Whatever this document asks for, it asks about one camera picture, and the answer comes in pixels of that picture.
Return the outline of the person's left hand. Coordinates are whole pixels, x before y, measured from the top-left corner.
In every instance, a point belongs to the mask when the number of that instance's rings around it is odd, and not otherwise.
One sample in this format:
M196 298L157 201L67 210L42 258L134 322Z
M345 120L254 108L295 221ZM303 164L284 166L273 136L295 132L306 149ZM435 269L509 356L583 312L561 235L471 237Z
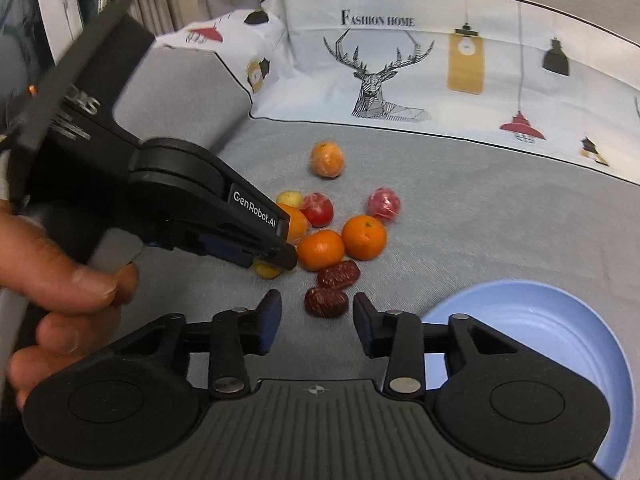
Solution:
M135 264L114 274L82 266L40 226L1 203L1 286L48 311L36 327L36 343L15 351L6 364L18 408L40 382L108 343L138 283Z

